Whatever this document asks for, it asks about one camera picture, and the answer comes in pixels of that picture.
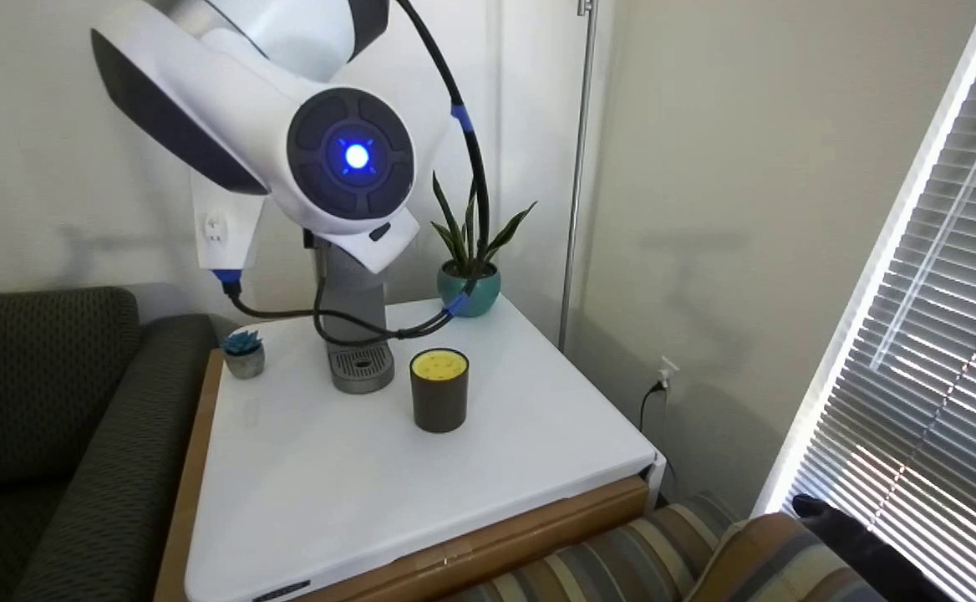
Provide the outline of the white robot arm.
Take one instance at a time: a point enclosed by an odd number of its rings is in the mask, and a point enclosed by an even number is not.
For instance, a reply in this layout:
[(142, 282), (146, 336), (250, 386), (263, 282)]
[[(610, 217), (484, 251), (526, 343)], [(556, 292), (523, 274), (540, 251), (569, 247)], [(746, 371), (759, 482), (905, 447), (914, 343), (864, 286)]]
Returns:
[(428, 64), (399, 56), (394, 0), (127, 0), (92, 30), (110, 99), (189, 167), (272, 193), (309, 230), (415, 230), (444, 124)]

